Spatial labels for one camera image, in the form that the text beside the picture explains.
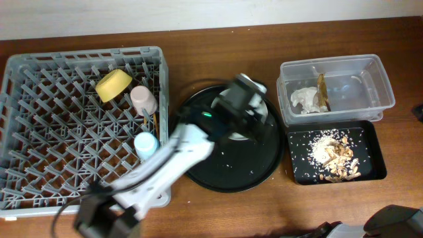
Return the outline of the grey round plate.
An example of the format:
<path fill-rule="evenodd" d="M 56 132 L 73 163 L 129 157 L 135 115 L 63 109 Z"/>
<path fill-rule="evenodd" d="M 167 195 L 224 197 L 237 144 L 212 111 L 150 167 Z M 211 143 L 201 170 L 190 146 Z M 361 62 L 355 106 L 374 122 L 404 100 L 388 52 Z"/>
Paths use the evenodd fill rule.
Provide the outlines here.
<path fill-rule="evenodd" d="M 257 136 L 268 117 L 268 109 L 259 94 L 250 93 L 240 86 L 231 86 L 218 94 L 211 109 L 231 126 L 229 139 L 244 141 Z"/>

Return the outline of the white napkin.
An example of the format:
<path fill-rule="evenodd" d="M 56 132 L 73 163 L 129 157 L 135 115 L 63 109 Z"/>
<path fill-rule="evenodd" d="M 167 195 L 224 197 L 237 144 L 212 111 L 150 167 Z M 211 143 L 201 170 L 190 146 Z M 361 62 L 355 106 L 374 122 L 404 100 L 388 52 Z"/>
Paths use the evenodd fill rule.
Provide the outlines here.
<path fill-rule="evenodd" d="M 316 87 L 305 87 L 302 89 L 295 90 L 291 94 L 290 101 L 294 107 L 296 107 L 298 104 L 301 105 L 301 114 L 320 112 L 316 94 Z"/>

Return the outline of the brown gold snack wrapper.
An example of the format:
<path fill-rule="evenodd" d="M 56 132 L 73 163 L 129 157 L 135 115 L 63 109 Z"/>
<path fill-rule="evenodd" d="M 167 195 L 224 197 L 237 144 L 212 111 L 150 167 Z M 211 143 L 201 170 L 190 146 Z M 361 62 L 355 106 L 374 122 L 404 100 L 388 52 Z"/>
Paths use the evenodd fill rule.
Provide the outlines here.
<path fill-rule="evenodd" d="M 320 112 L 329 112 L 330 106 L 328 102 L 327 85 L 325 83 L 325 75 L 320 74 L 317 80 L 317 98 Z"/>

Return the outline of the pink plastic cup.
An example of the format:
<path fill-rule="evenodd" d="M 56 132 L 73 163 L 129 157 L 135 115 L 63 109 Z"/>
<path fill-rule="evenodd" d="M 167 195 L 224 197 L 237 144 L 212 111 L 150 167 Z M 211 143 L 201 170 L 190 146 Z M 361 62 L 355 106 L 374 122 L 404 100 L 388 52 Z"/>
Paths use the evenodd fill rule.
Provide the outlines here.
<path fill-rule="evenodd" d="M 136 112 L 143 116 L 143 109 L 148 115 L 153 115 L 157 108 L 158 102 L 153 93 L 145 86 L 136 86 L 130 92 L 130 98 Z"/>

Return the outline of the blue plastic cup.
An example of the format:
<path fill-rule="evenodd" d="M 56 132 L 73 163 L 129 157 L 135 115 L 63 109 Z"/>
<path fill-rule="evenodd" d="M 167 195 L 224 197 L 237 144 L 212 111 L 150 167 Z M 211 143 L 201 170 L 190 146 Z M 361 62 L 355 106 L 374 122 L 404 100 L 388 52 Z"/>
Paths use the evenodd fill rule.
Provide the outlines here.
<path fill-rule="evenodd" d="M 142 160 L 148 160 L 159 146 L 159 140 L 149 132 L 141 132 L 134 139 L 135 151 Z"/>

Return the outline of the food scraps and rice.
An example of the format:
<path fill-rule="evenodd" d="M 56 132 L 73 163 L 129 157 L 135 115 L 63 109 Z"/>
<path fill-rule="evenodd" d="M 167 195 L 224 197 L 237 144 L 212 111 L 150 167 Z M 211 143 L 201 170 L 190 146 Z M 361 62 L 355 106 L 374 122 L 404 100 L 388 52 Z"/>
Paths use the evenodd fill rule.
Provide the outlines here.
<path fill-rule="evenodd" d="M 338 183 L 357 179 L 359 159 L 354 155 L 356 146 L 348 135 L 348 130 L 337 129 L 318 131 L 309 141 L 307 160 L 316 169 L 314 177 L 318 182 Z"/>

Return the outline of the yellow bowl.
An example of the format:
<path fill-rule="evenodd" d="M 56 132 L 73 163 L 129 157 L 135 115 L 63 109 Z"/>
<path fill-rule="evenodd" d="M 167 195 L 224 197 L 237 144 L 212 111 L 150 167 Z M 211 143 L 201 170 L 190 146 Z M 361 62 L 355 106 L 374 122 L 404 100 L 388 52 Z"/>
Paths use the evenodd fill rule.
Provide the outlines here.
<path fill-rule="evenodd" d="M 121 69 L 115 69 L 96 84 L 95 91 L 102 102 L 108 102 L 125 90 L 131 82 L 130 75 Z"/>

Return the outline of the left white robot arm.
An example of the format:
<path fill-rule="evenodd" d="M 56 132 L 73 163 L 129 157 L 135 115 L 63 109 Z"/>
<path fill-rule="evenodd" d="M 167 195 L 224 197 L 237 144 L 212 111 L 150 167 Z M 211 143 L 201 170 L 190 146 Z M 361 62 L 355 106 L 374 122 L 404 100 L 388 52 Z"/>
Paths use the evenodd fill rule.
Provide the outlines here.
<path fill-rule="evenodd" d="M 147 162 L 110 186 L 91 186 L 82 199 L 73 227 L 83 237 L 137 237 L 140 223 L 165 190 L 188 169 L 207 159 L 221 139 L 238 133 L 264 137 L 259 113 L 267 88 L 244 74 L 228 84 L 215 104 L 196 103 L 180 110 L 180 123 L 168 142 Z"/>

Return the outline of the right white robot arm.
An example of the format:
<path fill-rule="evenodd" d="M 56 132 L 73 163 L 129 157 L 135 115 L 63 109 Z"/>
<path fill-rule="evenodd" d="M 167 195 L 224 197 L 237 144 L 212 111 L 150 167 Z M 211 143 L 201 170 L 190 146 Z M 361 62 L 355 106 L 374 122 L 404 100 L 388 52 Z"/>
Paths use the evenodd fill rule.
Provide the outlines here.
<path fill-rule="evenodd" d="M 318 228 L 295 234 L 297 238 L 422 238 L 422 208 L 388 205 L 372 215 L 364 225 L 341 221 L 324 222 Z"/>

